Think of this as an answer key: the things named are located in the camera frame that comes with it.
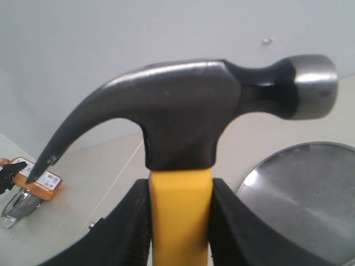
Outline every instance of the floor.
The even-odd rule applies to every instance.
[[[260,161],[287,146],[308,141],[355,146],[349,123],[353,82],[343,81],[334,111],[322,120],[283,121],[258,113],[238,118],[219,142],[212,175],[236,191]],[[137,178],[149,175],[141,134],[66,154],[51,170],[64,179],[53,200],[10,229],[0,225],[0,265],[36,265],[57,254],[87,234],[90,222],[105,217]],[[0,197],[0,209],[12,193]]]

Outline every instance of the hammer head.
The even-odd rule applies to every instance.
[[[325,116],[337,91],[337,75],[322,55],[291,57],[263,69],[225,60],[150,65],[106,83],[62,123],[40,155],[35,181],[82,134],[113,118],[141,126],[151,170],[211,167],[225,127],[246,112],[285,119]]]

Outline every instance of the black clip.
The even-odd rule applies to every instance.
[[[15,185],[12,178],[18,174],[19,171],[26,168],[27,163],[19,162],[14,164],[7,164],[0,170],[0,195],[6,190],[11,190]]]

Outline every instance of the white tile floor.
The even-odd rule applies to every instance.
[[[240,117],[219,142],[212,175],[237,190],[261,160],[284,147],[321,140],[355,146],[354,83],[355,78],[341,82],[336,107],[322,120],[282,121],[266,114]],[[88,224],[106,216],[137,178],[148,177],[141,141],[141,134],[136,134],[64,155],[52,168],[64,179],[53,200],[10,229],[0,225],[0,265],[38,264],[85,235]],[[9,198],[10,193],[0,198],[0,208]]]

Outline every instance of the product label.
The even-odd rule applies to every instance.
[[[25,169],[22,169],[19,173],[21,175],[24,175],[26,177],[29,176],[29,173],[31,172],[34,164],[27,161],[25,158],[17,158],[15,161],[13,161],[12,163],[18,163],[18,162],[25,162],[27,163],[27,166]],[[53,190],[55,189],[55,187],[59,184],[60,182],[60,178],[58,176],[56,176],[53,173],[50,173],[48,171],[46,171],[43,175],[40,176],[39,179],[37,179],[36,183],[41,184],[42,186],[46,187],[49,190]]]

